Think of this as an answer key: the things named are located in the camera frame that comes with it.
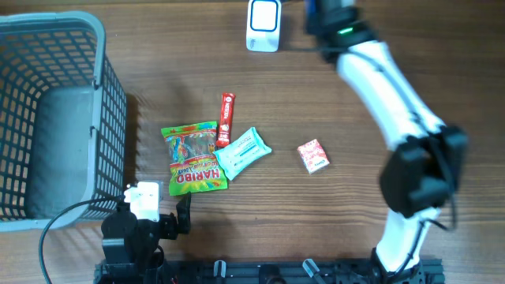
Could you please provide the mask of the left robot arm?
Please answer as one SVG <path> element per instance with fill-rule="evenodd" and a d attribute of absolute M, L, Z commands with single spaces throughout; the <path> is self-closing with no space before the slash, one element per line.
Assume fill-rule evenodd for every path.
<path fill-rule="evenodd" d="M 177 203 L 177 213 L 161 214 L 158 221 L 138 219 L 121 202 L 101 225 L 105 259 L 95 266 L 93 282 L 177 283 L 177 273 L 167 263 L 159 241 L 189 233 L 191 200 L 192 195 L 185 194 Z"/>

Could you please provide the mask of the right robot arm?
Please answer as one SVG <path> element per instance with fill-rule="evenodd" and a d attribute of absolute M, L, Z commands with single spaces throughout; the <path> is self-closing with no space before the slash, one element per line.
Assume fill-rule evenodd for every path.
<path fill-rule="evenodd" d="M 468 136 L 420 99 L 353 2 L 307 1 L 305 29 L 316 52 L 359 95 L 390 153 L 379 178 L 388 206 L 383 236 L 369 259 L 338 262 L 336 280 L 444 282 L 441 261 L 422 258 L 420 250 L 429 229 L 440 224 L 442 207 L 456 205 Z"/>

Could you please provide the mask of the mint wet wipes pack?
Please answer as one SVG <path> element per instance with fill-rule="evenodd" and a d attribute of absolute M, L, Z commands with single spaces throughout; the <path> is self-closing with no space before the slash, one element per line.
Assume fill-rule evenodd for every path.
<path fill-rule="evenodd" d="M 232 144 L 214 154 L 226 177 L 234 180 L 247 166 L 271 152 L 256 128 L 251 127 Z"/>

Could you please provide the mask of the red Nescafe stick sachet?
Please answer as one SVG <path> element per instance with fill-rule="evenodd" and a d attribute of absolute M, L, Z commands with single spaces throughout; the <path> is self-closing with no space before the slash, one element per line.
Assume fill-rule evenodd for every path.
<path fill-rule="evenodd" d="M 216 142 L 216 145 L 220 148 L 224 148 L 230 144 L 230 132 L 231 132 L 235 98 L 236 96 L 233 93 L 224 92 L 222 94 L 219 131 Z"/>

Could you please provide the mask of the green Haribo worms bag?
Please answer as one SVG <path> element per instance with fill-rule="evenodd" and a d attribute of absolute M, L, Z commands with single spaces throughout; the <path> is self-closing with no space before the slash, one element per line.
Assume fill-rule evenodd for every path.
<path fill-rule="evenodd" d="M 161 129 L 161 134 L 170 156 L 170 195 L 228 188 L 226 175 L 214 155 L 217 141 L 215 121 L 167 127 Z"/>

